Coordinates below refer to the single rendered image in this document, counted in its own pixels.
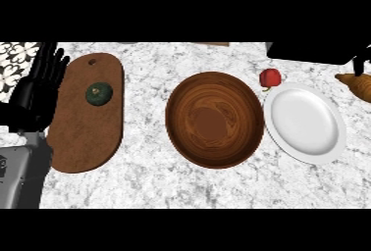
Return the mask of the brown wooden cutting board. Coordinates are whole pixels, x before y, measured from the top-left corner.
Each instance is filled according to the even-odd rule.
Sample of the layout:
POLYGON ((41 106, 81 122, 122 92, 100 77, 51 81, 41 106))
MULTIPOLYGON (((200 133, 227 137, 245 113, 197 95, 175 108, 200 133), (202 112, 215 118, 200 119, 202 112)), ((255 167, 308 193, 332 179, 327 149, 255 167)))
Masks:
POLYGON ((48 144, 52 166, 70 174, 97 169, 112 158, 123 138, 125 70, 110 53, 79 57, 69 65, 60 87, 48 144), (107 82, 112 101, 94 106, 86 100, 88 87, 107 82))

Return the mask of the red bell pepper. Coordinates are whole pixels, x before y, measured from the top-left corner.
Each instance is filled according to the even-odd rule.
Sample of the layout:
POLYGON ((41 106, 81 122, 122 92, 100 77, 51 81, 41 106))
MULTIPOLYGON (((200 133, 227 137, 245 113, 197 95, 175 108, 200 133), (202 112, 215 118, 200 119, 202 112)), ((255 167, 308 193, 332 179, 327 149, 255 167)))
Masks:
POLYGON ((282 73, 279 69, 267 69, 261 73, 261 86, 265 91, 282 84, 282 73))

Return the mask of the white plate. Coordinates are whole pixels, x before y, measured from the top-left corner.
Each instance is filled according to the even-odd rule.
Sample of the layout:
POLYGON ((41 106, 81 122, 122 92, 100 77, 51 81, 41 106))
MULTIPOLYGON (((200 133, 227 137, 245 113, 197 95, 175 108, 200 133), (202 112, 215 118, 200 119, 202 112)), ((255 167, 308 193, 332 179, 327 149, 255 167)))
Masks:
POLYGON ((299 161, 323 165, 345 150, 347 127, 327 96, 301 83, 274 87, 264 101, 268 133, 286 153, 299 161))

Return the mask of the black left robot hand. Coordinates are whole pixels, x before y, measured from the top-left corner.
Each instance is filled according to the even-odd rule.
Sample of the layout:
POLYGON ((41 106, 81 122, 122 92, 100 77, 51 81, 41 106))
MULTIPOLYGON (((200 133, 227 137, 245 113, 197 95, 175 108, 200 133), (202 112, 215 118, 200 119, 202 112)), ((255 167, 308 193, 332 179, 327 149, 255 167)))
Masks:
POLYGON ((44 132, 50 127, 69 63, 57 42, 45 42, 30 74, 21 78, 10 102, 0 102, 0 126, 13 133, 44 132))

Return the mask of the dark green round squash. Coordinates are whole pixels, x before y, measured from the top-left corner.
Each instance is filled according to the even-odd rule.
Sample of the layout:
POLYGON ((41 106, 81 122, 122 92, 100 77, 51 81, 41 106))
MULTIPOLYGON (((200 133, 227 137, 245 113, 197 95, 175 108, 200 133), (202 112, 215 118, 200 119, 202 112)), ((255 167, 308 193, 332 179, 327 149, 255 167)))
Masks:
POLYGON ((94 106, 104 106, 112 101, 113 87, 107 82, 95 82, 86 90, 86 100, 94 106))

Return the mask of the brown wooden bowl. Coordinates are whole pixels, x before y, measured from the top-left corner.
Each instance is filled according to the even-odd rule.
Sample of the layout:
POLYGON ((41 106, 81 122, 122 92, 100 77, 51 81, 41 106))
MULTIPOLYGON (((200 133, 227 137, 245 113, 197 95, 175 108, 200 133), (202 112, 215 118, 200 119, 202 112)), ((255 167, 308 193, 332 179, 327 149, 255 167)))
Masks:
POLYGON ((259 98, 233 75, 206 72, 178 85, 166 109, 168 133, 185 158, 209 169, 240 165, 264 136, 259 98))

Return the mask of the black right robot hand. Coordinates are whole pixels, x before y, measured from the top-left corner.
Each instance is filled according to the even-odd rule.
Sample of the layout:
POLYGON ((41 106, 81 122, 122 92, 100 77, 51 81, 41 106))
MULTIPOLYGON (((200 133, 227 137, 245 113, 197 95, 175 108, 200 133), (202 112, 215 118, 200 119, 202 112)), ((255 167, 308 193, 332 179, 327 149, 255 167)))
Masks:
POLYGON ((353 59, 354 73, 357 76, 361 76, 364 74, 366 62, 371 63, 371 46, 367 47, 353 59))

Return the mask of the golden brown croissant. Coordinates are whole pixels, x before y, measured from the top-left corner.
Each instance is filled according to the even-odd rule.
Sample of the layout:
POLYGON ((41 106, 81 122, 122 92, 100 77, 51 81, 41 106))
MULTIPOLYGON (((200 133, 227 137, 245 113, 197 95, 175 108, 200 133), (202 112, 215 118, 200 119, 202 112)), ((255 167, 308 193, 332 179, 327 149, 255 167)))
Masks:
POLYGON ((338 74, 335 78, 348 86, 354 95, 371 103, 371 75, 338 74))

